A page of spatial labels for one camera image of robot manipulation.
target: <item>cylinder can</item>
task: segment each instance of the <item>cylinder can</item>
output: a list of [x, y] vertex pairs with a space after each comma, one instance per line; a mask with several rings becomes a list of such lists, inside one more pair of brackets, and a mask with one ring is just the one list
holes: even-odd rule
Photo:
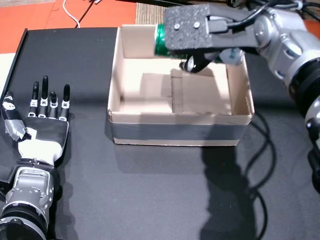
[[[172, 59], [187, 59], [188, 55], [175, 55], [166, 47], [165, 25], [158, 24], [154, 32], [154, 55]], [[239, 65], [244, 57], [244, 52], [238, 47], [224, 49], [214, 60], [215, 63]]]
[[172, 59], [187, 59], [187, 55], [172, 54], [166, 47], [165, 43], [165, 25], [158, 24], [154, 32], [154, 55], [168, 57]]

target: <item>robot finger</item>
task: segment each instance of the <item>robot finger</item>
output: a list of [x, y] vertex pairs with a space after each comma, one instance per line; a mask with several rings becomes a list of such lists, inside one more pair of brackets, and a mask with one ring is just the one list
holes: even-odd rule
[[70, 108], [70, 85], [66, 84], [63, 89], [63, 100], [59, 120], [68, 121]]
[[9, 134], [14, 141], [19, 141], [28, 136], [28, 133], [13, 97], [13, 93], [9, 91], [4, 96], [0, 110], [4, 119], [5, 133]]
[[32, 97], [31, 97], [31, 101], [30, 101], [30, 108], [29, 108], [28, 117], [37, 117], [38, 94], [39, 94], [39, 82], [35, 81], [33, 83], [33, 88], [32, 88]]
[[47, 117], [49, 119], [58, 118], [58, 97], [55, 91], [50, 92], [50, 105]]
[[48, 76], [43, 76], [42, 79], [42, 96], [40, 101], [40, 108], [39, 108], [39, 118], [46, 118], [47, 117], [47, 110], [48, 110], [48, 85], [49, 79]]

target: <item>white cable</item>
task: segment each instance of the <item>white cable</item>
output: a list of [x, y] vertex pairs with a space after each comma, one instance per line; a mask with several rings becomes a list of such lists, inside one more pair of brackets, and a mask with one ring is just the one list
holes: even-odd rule
[[79, 22], [74, 16], [72, 16], [72, 15], [68, 12], [68, 10], [66, 9], [66, 6], [65, 6], [66, 1], [67, 1], [67, 0], [64, 0], [64, 1], [63, 1], [63, 4], [62, 4], [63, 10], [65, 11], [65, 13], [66, 13], [70, 18], [73, 19], [73, 21], [76, 22], [76, 24], [78, 25], [78, 28], [80, 28], [80, 22]]
[[295, 0], [294, 3], [298, 4], [297, 7], [290, 8], [291, 10], [301, 10], [304, 7], [304, 3], [301, 0]]

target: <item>cardboard box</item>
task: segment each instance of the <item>cardboard box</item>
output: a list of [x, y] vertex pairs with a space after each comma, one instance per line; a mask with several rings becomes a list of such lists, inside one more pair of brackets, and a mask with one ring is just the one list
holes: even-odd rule
[[155, 25], [118, 28], [108, 100], [116, 144], [235, 146], [254, 114], [246, 62], [190, 74], [154, 56]]

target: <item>black table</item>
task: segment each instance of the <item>black table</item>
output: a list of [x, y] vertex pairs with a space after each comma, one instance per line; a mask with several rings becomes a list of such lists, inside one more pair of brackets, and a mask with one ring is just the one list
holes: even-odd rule
[[[264, 59], [246, 57], [257, 114], [237, 147], [115, 145], [106, 112], [115, 36], [115, 28], [29, 31], [11, 76], [23, 114], [43, 75], [59, 96], [71, 86], [63, 193], [51, 215], [57, 239], [320, 239], [312, 145]], [[0, 129], [5, 177], [19, 154], [2, 120]]]

